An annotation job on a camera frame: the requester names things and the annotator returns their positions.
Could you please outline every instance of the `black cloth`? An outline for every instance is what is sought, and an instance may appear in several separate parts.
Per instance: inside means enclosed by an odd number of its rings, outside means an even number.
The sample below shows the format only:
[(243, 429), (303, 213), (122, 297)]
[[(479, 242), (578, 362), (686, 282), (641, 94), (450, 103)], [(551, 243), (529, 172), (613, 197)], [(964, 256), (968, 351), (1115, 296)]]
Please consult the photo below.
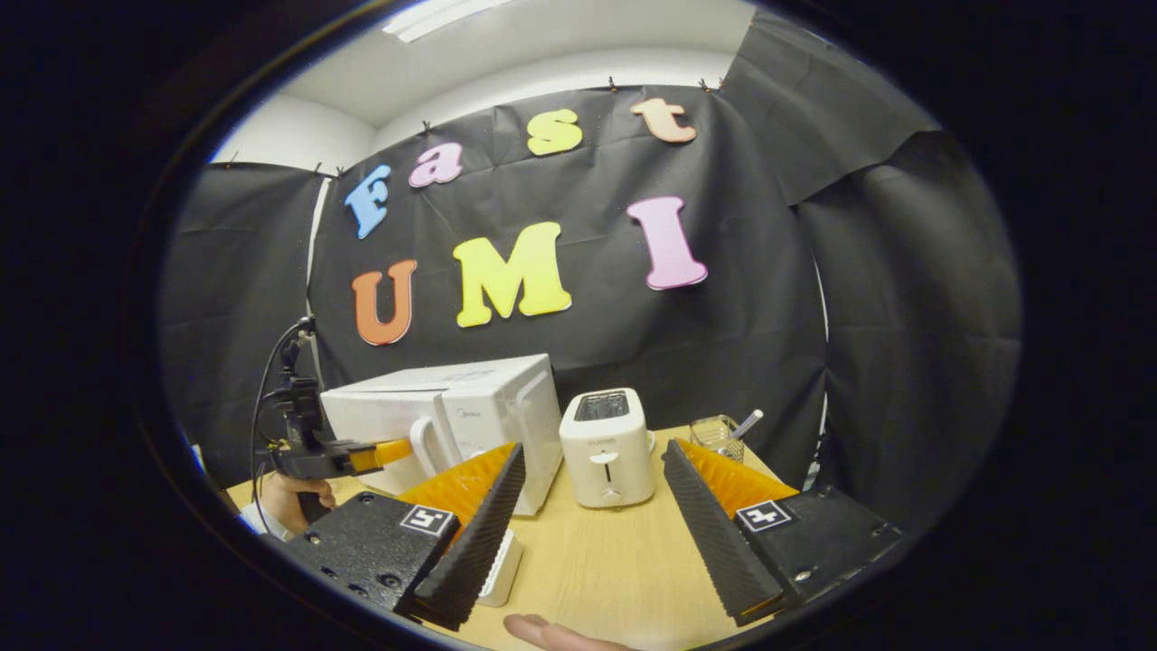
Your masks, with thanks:
[[(679, 104), (698, 130), (683, 145), (653, 135), (631, 106)], [(538, 157), (526, 146), (537, 113), (570, 109), (582, 142)], [(421, 188), (408, 177), (422, 151), (460, 142), (463, 171)], [(385, 163), (385, 219), (358, 238), (346, 195)], [(331, 186), (315, 242), (310, 302), (322, 371), (336, 387), (400, 369), (546, 353), (561, 407), (583, 392), (639, 392), (651, 428), (712, 414), (767, 415), (749, 438), (798, 486), (816, 449), (823, 404), (824, 317), (803, 231), (762, 173), (756, 134), (717, 93), (686, 87), (574, 90), (533, 97), (437, 125), (354, 165)], [(692, 254), (708, 267), (690, 287), (654, 290), (642, 229), (629, 204), (685, 201), (679, 216)], [(489, 238), (508, 257), (523, 228), (557, 221), (558, 266), (573, 304), (508, 319), (498, 312), (459, 328), (462, 267), (454, 247)], [(398, 342), (368, 346), (354, 321), (352, 280), (417, 259), (413, 320)], [(378, 286), (378, 318), (393, 313), (392, 282)]]
[(1016, 382), (1020, 289), (1000, 212), (942, 132), (795, 209), (831, 328), (821, 479), (929, 525), (983, 460)]
[(756, 12), (723, 82), (791, 205), (939, 130), (879, 73), (766, 12)]
[[(279, 165), (208, 165), (171, 234), (157, 296), (164, 385), (185, 436), (200, 444), (206, 471), (222, 486), (249, 479), (263, 365), (305, 313), (322, 180)], [(308, 352), (299, 365), (312, 371)], [(266, 410), (261, 426), (274, 436), (277, 412)]]

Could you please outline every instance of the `white box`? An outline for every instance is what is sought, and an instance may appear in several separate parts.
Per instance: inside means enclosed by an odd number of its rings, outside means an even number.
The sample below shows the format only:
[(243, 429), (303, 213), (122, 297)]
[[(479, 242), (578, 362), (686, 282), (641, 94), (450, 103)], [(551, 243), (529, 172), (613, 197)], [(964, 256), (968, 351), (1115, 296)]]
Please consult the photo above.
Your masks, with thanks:
[(399, 494), (503, 444), (523, 444), (526, 482), (516, 516), (533, 516), (562, 460), (558, 395), (546, 355), (398, 371), (322, 393), (338, 439), (408, 437), (414, 456), (362, 475)]
[(498, 554), (494, 555), (494, 563), (491, 564), (491, 572), (486, 575), (486, 583), (478, 593), (478, 604), (499, 608), (506, 606), (510, 599), (510, 586), (514, 584), (514, 576), (518, 571), (518, 562), (522, 560), (522, 543), (514, 537), (514, 532), (507, 530), (502, 537)]

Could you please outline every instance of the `finger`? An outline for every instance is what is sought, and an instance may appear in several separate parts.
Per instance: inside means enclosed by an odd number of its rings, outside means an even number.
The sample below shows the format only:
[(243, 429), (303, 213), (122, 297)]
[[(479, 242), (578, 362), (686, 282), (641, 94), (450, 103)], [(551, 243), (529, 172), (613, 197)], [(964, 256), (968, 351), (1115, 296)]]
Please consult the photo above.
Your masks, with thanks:
[(296, 478), (285, 478), (285, 486), (294, 493), (316, 493), (318, 496), (332, 495), (333, 489), (325, 480), (299, 480)]
[(617, 642), (592, 639), (561, 624), (547, 624), (540, 635), (550, 651), (631, 651)]
[(523, 642), (529, 642), (539, 649), (550, 651), (546, 641), (543, 639), (543, 624), (529, 619), (525, 615), (507, 615), (502, 617), (502, 626), (507, 632)]
[(317, 497), (318, 502), (326, 509), (332, 510), (338, 505), (337, 498), (333, 497), (333, 487), (330, 486), (330, 482), (325, 482), (325, 490), (318, 491)]
[(286, 521), (281, 523), (281, 526), (293, 535), (301, 535), (309, 528), (309, 520), (307, 520), (305, 516), (301, 513), (301, 509), (299, 509), (296, 513), (282, 517)]

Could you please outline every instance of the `letter m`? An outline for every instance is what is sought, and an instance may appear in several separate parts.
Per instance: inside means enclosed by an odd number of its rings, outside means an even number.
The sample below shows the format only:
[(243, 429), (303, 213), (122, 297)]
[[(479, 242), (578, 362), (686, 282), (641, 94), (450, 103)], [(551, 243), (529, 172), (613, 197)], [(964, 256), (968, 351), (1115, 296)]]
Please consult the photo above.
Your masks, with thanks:
[(454, 257), (462, 261), (462, 311), (458, 325), (470, 328), (491, 320), (491, 309), (482, 302), (482, 291), (502, 318), (514, 311), (518, 287), (523, 287), (518, 311), (525, 315), (548, 313), (570, 306), (570, 294), (559, 280), (559, 265), (554, 254), (554, 239), (562, 228), (553, 221), (543, 221), (523, 228), (504, 260), (486, 237), (458, 244)]

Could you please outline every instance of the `hand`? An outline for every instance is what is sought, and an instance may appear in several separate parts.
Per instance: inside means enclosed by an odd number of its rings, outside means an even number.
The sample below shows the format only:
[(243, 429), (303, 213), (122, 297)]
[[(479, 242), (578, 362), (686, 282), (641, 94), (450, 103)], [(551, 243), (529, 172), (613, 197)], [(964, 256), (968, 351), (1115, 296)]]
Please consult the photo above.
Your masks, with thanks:
[(633, 651), (617, 642), (591, 639), (538, 615), (507, 615), (502, 626), (510, 635), (546, 651)]
[(261, 511), (266, 516), (272, 516), (281, 523), (289, 533), (299, 535), (309, 528), (305, 515), (301, 512), (301, 503), (297, 502), (299, 493), (316, 493), (318, 502), (326, 509), (337, 506), (333, 500), (333, 489), (325, 480), (295, 480), (281, 473), (273, 473), (260, 482), (260, 497), (258, 502)]

